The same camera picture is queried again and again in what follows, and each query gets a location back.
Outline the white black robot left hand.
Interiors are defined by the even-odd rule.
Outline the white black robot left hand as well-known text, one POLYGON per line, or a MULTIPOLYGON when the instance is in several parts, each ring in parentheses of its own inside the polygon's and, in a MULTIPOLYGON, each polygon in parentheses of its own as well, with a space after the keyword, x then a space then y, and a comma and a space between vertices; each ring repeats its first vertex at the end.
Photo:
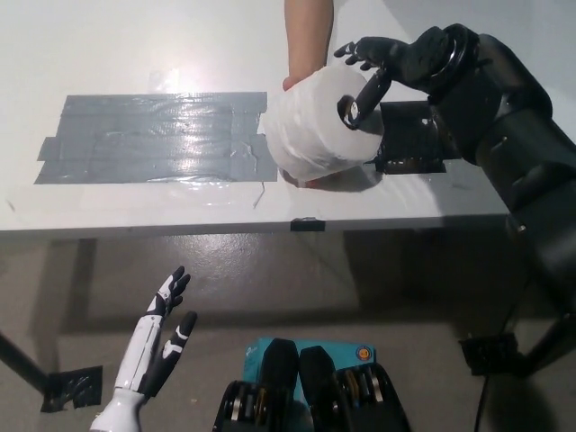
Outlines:
POLYGON ((197 313, 188 311, 165 344, 161 332, 181 304, 191 276, 179 266, 158 288, 139 318, 117 373, 112 398, 92 422, 92 431, 140 431, 140 410, 156 397, 174 371, 193 332, 197 313))

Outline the person's bare hand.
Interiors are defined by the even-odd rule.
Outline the person's bare hand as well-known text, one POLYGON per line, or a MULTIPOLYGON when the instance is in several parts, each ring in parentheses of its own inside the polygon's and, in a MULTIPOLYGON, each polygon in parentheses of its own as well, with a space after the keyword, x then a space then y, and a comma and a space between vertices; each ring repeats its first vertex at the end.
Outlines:
MULTIPOLYGON (((316 71, 320 70, 322 65, 296 65, 289 70, 289 75, 284 79, 282 87, 285 92, 290 90, 292 87, 300 83, 305 78, 311 76, 316 71)), ((310 181, 297 181, 296 184, 299 187, 305 187, 310 189, 322 189, 325 188, 329 180, 337 180, 340 175, 334 174, 310 181)))

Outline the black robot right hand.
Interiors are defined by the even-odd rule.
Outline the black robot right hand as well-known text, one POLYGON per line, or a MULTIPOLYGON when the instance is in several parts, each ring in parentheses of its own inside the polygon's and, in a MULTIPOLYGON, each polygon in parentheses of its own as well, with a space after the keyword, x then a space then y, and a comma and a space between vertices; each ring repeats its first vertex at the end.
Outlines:
POLYGON ((450 61, 455 57, 456 42, 438 27, 431 27, 414 42, 406 43, 385 37, 363 37, 336 49, 334 56, 345 64, 375 70, 357 96, 343 96, 337 104, 343 123, 358 130, 390 89, 398 82, 408 88, 429 93, 450 61))

